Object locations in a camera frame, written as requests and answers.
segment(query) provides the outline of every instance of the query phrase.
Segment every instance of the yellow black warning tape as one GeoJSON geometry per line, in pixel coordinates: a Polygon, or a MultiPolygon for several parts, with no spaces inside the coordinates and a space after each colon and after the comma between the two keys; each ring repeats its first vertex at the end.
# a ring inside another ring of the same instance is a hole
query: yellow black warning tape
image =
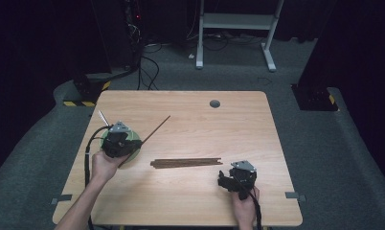
{"type": "Polygon", "coordinates": [[[329,100],[331,104],[335,104],[335,99],[333,98],[332,95],[329,94],[329,100]]]}
{"type": "Polygon", "coordinates": [[[95,106],[95,103],[93,102],[63,102],[64,105],[66,106],[88,106],[88,107],[92,107],[92,106],[95,106]]]}
{"type": "MultiPolygon", "coordinates": [[[[111,81],[106,82],[102,86],[101,92],[107,90],[110,84],[111,84],[111,81]]],[[[88,106],[88,107],[93,107],[96,105],[96,103],[88,102],[88,101],[64,101],[63,104],[66,106],[88,106]]]]}
{"type": "Polygon", "coordinates": [[[111,85],[111,81],[108,81],[107,83],[105,83],[102,87],[102,91],[105,91],[108,89],[109,85],[111,85]]]}

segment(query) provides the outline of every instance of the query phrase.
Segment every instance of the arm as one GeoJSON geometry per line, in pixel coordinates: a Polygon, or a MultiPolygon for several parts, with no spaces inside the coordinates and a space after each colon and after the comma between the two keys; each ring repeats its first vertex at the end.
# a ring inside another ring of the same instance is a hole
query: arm
{"type": "MultiPolygon", "coordinates": [[[[256,186],[251,193],[259,199],[260,191],[256,186]]],[[[238,221],[239,230],[253,230],[253,222],[256,220],[256,210],[252,197],[248,196],[246,199],[240,200],[238,193],[232,192],[232,205],[235,218],[238,221]]]]}
{"type": "Polygon", "coordinates": [[[95,201],[103,186],[115,175],[127,156],[110,158],[103,151],[92,157],[92,176],[89,184],[56,226],[59,229],[85,229],[95,201]]]}

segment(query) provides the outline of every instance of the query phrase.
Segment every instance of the wrist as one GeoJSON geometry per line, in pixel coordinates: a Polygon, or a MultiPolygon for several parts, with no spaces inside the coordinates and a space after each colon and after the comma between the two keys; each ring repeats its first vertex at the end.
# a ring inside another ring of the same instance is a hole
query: wrist
{"type": "Polygon", "coordinates": [[[106,184],[106,180],[103,180],[103,179],[100,179],[100,178],[97,178],[97,177],[93,177],[91,178],[90,180],[90,183],[88,184],[87,187],[90,187],[94,190],[102,190],[103,186],[105,186],[106,184]]]}
{"type": "Polygon", "coordinates": [[[238,224],[239,230],[253,230],[253,223],[240,222],[238,224]]]}

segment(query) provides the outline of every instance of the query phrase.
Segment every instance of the metal bracket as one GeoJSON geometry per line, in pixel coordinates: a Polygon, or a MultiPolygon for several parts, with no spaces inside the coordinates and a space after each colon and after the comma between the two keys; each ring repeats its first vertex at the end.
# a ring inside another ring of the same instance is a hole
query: metal bracket
{"type": "Polygon", "coordinates": [[[247,160],[232,162],[231,165],[234,168],[237,168],[240,170],[246,170],[246,171],[249,171],[250,173],[254,173],[256,171],[256,168],[252,164],[250,164],[247,160]]]}
{"type": "Polygon", "coordinates": [[[299,195],[295,192],[285,192],[285,198],[295,198],[298,200],[298,202],[306,202],[306,196],[305,195],[299,195]]]}
{"type": "Polygon", "coordinates": [[[57,205],[60,201],[69,201],[73,195],[61,195],[58,198],[52,198],[52,201],[50,201],[51,205],[57,205]]]}
{"type": "Polygon", "coordinates": [[[113,133],[123,133],[123,132],[130,132],[130,128],[126,126],[121,121],[118,121],[112,128],[109,129],[109,132],[113,133]]]}

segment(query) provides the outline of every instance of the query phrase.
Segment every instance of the black cable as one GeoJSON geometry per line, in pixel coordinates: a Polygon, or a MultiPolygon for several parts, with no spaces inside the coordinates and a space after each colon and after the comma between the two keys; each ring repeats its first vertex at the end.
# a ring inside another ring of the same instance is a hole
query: black cable
{"type": "Polygon", "coordinates": [[[145,84],[145,81],[144,81],[144,79],[143,79],[143,77],[142,77],[142,74],[141,74],[141,82],[142,82],[142,85],[144,85],[146,88],[148,88],[148,85],[145,84]]]}
{"type": "MultiPolygon", "coordinates": [[[[157,53],[157,52],[159,52],[159,51],[163,48],[163,44],[162,44],[162,43],[158,43],[158,44],[156,44],[156,45],[160,45],[159,49],[154,50],[154,51],[146,51],[146,50],[144,50],[144,53],[145,53],[145,54],[153,54],[153,53],[157,53]]],[[[151,47],[151,46],[154,46],[154,44],[147,45],[147,46],[145,46],[145,48],[146,48],[146,47],[151,47]]]]}
{"type": "Polygon", "coordinates": [[[240,187],[243,188],[243,190],[244,190],[250,197],[252,197],[253,203],[255,204],[255,210],[256,210],[256,225],[257,225],[257,228],[258,228],[259,230],[261,230],[261,210],[260,210],[259,202],[258,202],[258,200],[257,200],[257,198],[256,198],[255,184],[252,185],[253,191],[255,192],[255,195],[252,195],[252,194],[250,193],[250,191],[248,191],[248,190],[246,189],[246,187],[244,187],[244,186],[240,183],[240,181],[239,181],[238,179],[235,178],[235,180],[239,183],[240,187]]]}
{"type": "Polygon", "coordinates": [[[195,0],[195,7],[194,8],[195,8],[195,13],[193,15],[192,28],[190,29],[190,32],[186,36],[187,40],[189,39],[189,36],[192,34],[193,28],[195,26],[196,15],[198,14],[198,0],[195,0]]]}
{"type": "Polygon", "coordinates": [[[124,78],[126,76],[129,76],[130,74],[133,74],[134,72],[136,71],[136,68],[132,68],[122,74],[118,74],[116,76],[113,76],[113,77],[108,77],[108,78],[105,78],[105,79],[89,79],[89,81],[91,83],[98,83],[98,82],[108,82],[108,81],[113,81],[113,80],[116,80],[116,79],[121,79],[121,78],[124,78]]]}
{"type": "Polygon", "coordinates": [[[220,51],[220,50],[223,50],[229,44],[229,39],[227,37],[225,37],[224,35],[221,35],[220,37],[210,35],[210,36],[208,36],[206,38],[212,38],[213,41],[226,41],[222,47],[217,48],[217,49],[210,48],[208,46],[205,46],[204,44],[202,45],[204,48],[206,48],[207,50],[210,50],[210,51],[220,51]]]}
{"type": "Polygon", "coordinates": [[[138,73],[139,78],[138,78],[138,88],[136,90],[139,90],[141,88],[141,79],[142,79],[141,61],[139,61],[138,67],[139,67],[139,73],[138,73]]]}
{"type": "Polygon", "coordinates": [[[234,45],[251,45],[251,44],[256,44],[256,43],[260,43],[263,41],[263,38],[261,37],[257,37],[257,36],[252,36],[252,37],[239,37],[239,36],[234,36],[234,37],[230,37],[228,38],[229,39],[229,43],[230,44],[234,44],[234,45]],[[243,39],[243,38],[247,38],[246,41],[234,41],[233,39],[243,39]]]}
{"type": "MultiPolygon", "coordinates": [[[[90,149],[91,149],[91,142],[95,140],[95,136],[104,129],[110,129],[112,126],[103,126],[97,129],[97,131],[92,134],[91,138],[88,140],[88,144],[85,148],[85,157],[84,157],[84,170],[85,170],[85,187],[87,187],[88,183],[90,182],[90,165],[89,165],[89,158],[90,158],[90,149]]],[[[94,226],[92,224],[91,216],[88,218],[88,228],[90,230],[94,230],[94,226]]]]}
{"type": "MultiPolygon", "coordinates": [[[[142,69],[142,71],[150,78],[150,81],[153,81],[153,78],[151,77],[151,75],[144,69],[142,69]]],[[[156,88],[156,90],[159,90],[159,88],[157,88],[156,84],[154,83],[153,86],[156,88]]]]}
{"type": "Polygon", "coordinates": [[[215,6],[215,8],[214,8],[214,12],[216,12],[217,11],[217,7],[219,6],[219,0],[216,2],[216,6],[215,6]]]}
{"type": "Polygon", "coordinates": [[[153,79],[150,81],[150,85],[148,86],[147,90],[150,90],[151,89],[151,86],[154,84],[154,81],[156,80],[157,76],[159,75],[159,72],[160,72],[160,68],[159,68],[159,65],[157,64],[156,61],[148,58],[148,57],[143,57],[142,58],[144,59],[147,59],[147,60],[150,60],[151,62],[153,62],[153,64],[156,65],[156,68],[157,68],[157,71],[156,71],[156,74],[154,75],[153,79]]]}

